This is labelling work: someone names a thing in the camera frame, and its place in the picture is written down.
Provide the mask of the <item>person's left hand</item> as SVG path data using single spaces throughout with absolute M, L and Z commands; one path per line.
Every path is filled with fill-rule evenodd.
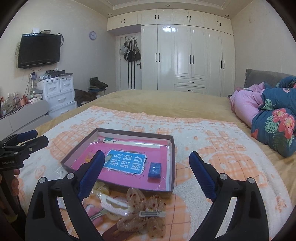
M 3 175 L 3 172 L 1 172 L 1 183 L 6 183 L 6 184 L 10 184 L 10 188 L 9 188 L 9 191 L 10 191 L 10 194 L 12 196 L 18 196 L 19 193 L 20 193 L 20 190 L 19 190 L 19 180 L 18 180 L 18 175 L 20 174 L 20 169 L 15 169 L 14 170 L 14 175 L 13 175 L 13 178 L 12 180 L 10 180 L 10 182 L 7 180 L 6 177 L 4 177 Z

